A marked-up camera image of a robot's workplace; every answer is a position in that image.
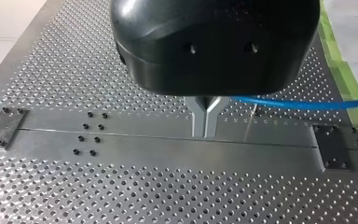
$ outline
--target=metal table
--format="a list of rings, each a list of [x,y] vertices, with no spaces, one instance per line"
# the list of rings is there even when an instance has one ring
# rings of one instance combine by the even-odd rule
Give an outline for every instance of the metal table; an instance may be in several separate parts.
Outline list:
[[[48,0],[0,65],[0,112],[28,110],[0,149],[0,223],[358,223],[356,137],[351,170],[331,171],[312,129],[350,128],[345,111],[230,101],[216,137],[193,138],[181,97],[127,76],[108,5]],[[318,36],[264,97],[341,100]]]

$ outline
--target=blue tube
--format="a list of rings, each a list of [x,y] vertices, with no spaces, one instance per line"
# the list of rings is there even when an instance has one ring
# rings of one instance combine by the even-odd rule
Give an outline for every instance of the blue tube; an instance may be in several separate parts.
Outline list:
[[[343,110],[358,107],[358,100],[332,102],[332,103],[316,103],[316,102],[302,102],[302,101],[282,101],[261,99],[247,96],[234,96],[232,99],[239,100],[244,103],[259,104],[288,109],[308,109],[308,110]]]

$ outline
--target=black cover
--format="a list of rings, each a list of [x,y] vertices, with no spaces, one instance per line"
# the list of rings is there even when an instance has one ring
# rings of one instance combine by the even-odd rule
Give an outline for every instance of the black cover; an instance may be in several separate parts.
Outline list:
[[[112,0],[117,48],[141,87],[169,95],[255,95],[295,79],[319,0]]]

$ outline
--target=bolt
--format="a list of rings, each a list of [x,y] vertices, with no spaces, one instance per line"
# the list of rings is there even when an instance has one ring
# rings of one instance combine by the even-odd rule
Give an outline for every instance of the bolt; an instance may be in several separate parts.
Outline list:
[[[75,154],[75,155],[78,155],[78,154],[80,154],[80,151],[79,151],[79,149],[75,148],[75,149],[74,149],[74,154]]]
[[[6,144],[4,140],[0,140],[0,146],[3,147]]]
[[[23,108],[17,108],[17,112],[19,112],[19,114],[24,113],[24,109]]]

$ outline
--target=mounting hole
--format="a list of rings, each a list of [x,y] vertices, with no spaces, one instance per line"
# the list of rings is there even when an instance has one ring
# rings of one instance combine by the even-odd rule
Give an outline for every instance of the mounting hole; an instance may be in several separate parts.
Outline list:
[[[258,45],[255,43],[249,42],[243,47],[243,51],[245,53],[256,54],[258,52]]]
[[[184,44],[183,49],[185,50],[185,52],[188,52],[190,54],[196,54],[197,52],[197,47],[192,43]]]

